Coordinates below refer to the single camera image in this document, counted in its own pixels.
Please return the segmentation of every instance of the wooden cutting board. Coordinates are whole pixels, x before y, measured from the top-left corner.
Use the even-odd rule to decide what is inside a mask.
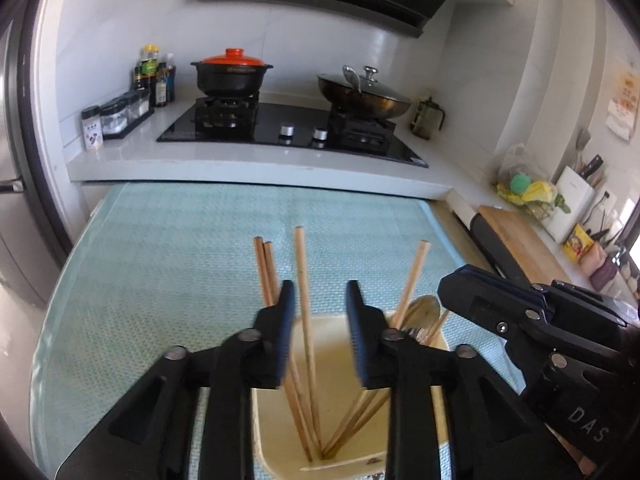
[[[556,257],[519,214],[481,205],[478,212],[498,235],[531,283],[570,282]]]

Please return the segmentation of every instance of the countertop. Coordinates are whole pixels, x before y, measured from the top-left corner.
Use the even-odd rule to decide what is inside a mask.
[[[368,156],[319,152],[282,146],[222,142],[156,142],[193,104],[185,95],[156,113],[122,140],[107,140],[99,152],[82,152],[68,165],[73,182],[171,180],[238,182],[299,187],[319,187],[430,200],[444,200],[454,190],[473,209],[493,205],[513,209],[489,185],[479,184],[427,140],[398,126],[396,137],[429,165],[409,164]],[[268,96],[265,102],[278,102]],[[575,285],[590,286],[562,251],[538,226],[533,228],[554,254]]]

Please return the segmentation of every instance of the gas stove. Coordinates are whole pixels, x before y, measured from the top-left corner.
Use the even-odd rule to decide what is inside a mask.
[[[299,106],[247,99],[197,99],[158,142],[238,142],[351,153],[428,168],[394,135],[390,121],[354,118]]]

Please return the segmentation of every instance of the green ball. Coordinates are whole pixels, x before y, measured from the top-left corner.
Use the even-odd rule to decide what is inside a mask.
[[[518,173],[513,175],[511,182],[509,183],[509,188],[516,194],[522,195],[527,190],[527,187],[531,185],[531,179],[529,175],[524,173]]]

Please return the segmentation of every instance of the red lid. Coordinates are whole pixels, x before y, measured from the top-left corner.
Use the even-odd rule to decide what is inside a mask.
[[[264,63],[257,57],[245,56],[242,48],[228,48],[225,50],[224,56],[207,57],[202,62],[222,65],[264,66]]]

